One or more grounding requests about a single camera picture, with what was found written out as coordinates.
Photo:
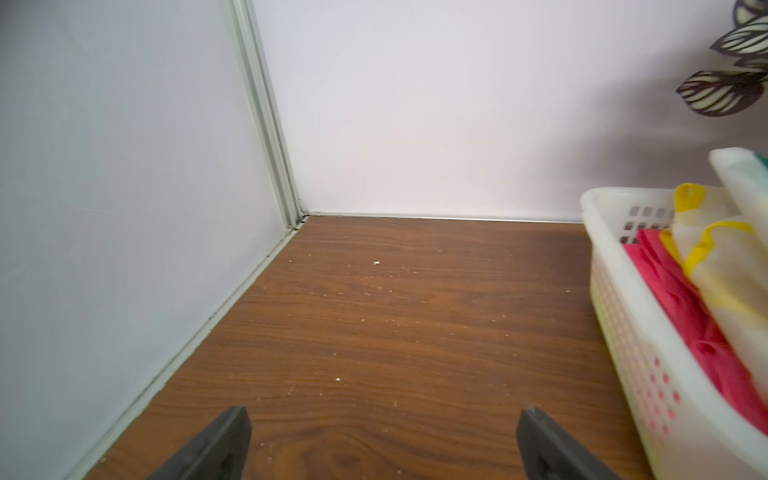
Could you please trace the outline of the pink raincoat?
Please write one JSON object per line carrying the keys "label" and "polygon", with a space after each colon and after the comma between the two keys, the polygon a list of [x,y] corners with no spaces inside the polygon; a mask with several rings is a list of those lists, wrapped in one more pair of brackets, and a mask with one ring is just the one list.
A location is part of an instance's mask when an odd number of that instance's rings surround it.
{"label": "pink raincoat", "polygon": [[717,326],[697,288],[687,279],[666,230],[641,229],[624,246],[635,268],[715,389],[740,415],[767,432],[767,406],[752,376]]}

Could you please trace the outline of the green dinosaur raincoat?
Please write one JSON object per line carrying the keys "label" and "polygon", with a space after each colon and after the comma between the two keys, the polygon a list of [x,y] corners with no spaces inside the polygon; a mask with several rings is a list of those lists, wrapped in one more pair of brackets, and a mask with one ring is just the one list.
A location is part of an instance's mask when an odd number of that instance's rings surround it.
{"label": "green dinosaur raincoat", "polygon": [[709,153],[720,187],[674,192],[678,263],[767,399],[767,157],[731,147]]}

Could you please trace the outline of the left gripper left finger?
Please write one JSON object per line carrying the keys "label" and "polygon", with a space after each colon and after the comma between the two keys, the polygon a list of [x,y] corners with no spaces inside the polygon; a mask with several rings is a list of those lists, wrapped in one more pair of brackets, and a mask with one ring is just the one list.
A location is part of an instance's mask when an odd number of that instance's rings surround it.
{"label": "left gripper left finger", "polygon": [[147,480],[240,480],[248,456],[251,421],[247,409],[225,409]]}

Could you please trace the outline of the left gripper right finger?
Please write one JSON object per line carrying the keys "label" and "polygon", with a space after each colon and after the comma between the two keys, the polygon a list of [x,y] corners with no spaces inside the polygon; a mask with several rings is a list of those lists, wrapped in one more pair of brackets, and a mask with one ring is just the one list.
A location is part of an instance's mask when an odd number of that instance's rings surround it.
{"label": "left gripper right finger", "polygon": [[613,470],[539,408],[525,408],[520,412],[516,439],[528,479],[620,480]]}

